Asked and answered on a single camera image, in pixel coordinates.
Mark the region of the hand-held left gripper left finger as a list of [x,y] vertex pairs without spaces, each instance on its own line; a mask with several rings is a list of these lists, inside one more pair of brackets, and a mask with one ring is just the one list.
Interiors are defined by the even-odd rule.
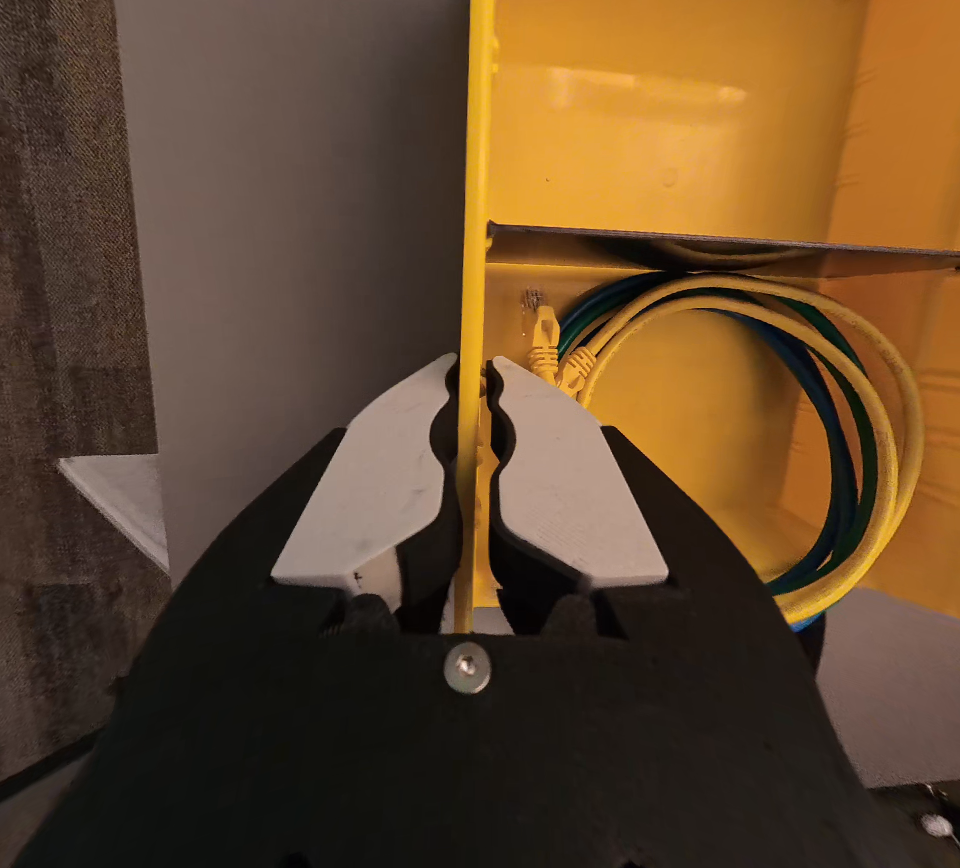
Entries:
[[271,569],[281,586],[379,597],[402,631],[443,632],[461,563],[459,358],[380,394],[345,428]]

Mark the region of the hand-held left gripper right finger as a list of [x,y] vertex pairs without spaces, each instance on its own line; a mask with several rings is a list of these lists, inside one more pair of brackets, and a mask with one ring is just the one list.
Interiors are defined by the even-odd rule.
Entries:
[[538,634],[561,598],[660,586],[669,567],[603,425],[507,357],[486,365],[488,561],[515,634]]

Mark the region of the yellow plastic bin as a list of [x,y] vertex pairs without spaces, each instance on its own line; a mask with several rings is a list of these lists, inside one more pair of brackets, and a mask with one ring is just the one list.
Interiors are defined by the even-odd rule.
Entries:
[[497,603],[484,362],[537,308],[575,401],[794,620],[958,617],[958,275],[489,265],[489,223],[958,250],[958,0],[470,0],[456,622]]

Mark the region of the white ledge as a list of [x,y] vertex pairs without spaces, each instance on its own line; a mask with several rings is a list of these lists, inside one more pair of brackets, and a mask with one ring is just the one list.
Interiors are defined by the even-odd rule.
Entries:
[[169,575],[158,454],[64,457],[56,466],[83,498]]

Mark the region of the dark grey bin divider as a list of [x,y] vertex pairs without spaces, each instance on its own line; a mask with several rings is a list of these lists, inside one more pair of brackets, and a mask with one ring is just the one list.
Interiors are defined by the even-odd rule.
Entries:
[[958,250],[722,238],[489,223],[489,265],[674,274],[756,274],[837,280],[894,274],[958,275]]

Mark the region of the brown fabric curtain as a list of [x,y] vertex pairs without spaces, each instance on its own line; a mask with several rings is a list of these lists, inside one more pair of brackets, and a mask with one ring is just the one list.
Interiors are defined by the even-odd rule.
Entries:
[[114,0],[1,0],[2,778],[100,728],[169,579],[62,458],[156,451]]

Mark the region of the black device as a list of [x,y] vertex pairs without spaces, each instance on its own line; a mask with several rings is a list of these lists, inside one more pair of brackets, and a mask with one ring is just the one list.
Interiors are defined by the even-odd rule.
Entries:
[[912,866],[959,866],[959,781],[872,788]]

